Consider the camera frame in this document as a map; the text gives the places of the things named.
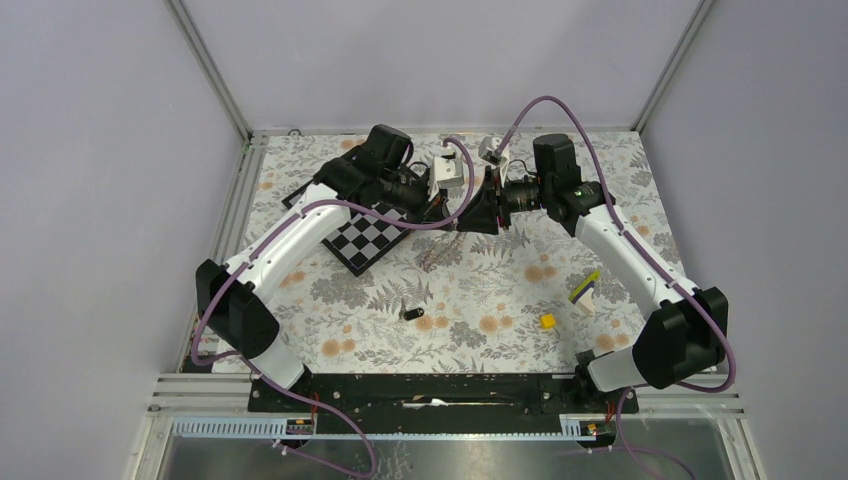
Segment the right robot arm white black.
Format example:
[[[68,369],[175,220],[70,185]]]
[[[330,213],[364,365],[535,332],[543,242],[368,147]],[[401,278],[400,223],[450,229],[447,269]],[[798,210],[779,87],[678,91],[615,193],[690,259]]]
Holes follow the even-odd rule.
[[[633,345],[577,367],[573,396],[579,407],[597,412],[613,391],[637,385],[663,389],[725,360],[726,296],[674,271],[625,223],[602,183],[583,179],[567,135],[536,138],[535,171],[519,180],[507,177],[510,161],[500,138],[485,138],[479,155],[488,165],[459,230],[497,234],[510,227],[512,215],[543,210],[601,260],[645,319]]]

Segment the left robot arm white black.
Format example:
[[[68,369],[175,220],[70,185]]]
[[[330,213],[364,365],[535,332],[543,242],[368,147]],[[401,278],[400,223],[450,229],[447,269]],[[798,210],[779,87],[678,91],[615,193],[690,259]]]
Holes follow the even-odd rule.
[[[474,167],[467,149],[443,140],[422,175],[408,168],[411,138],[378,124],[366,140],[325,162],[297,202],[257,240],[222,263],[205,260],[196,270],[199,323],[231,346],[272,385],[272,398],[288,411],[309,401],[307,368],[280,337],[281,323],[268,307],[278,285],[326,237],[361,213],[407,230],[453,224],[448,189],[463,187],[465,208],[473,195]]]

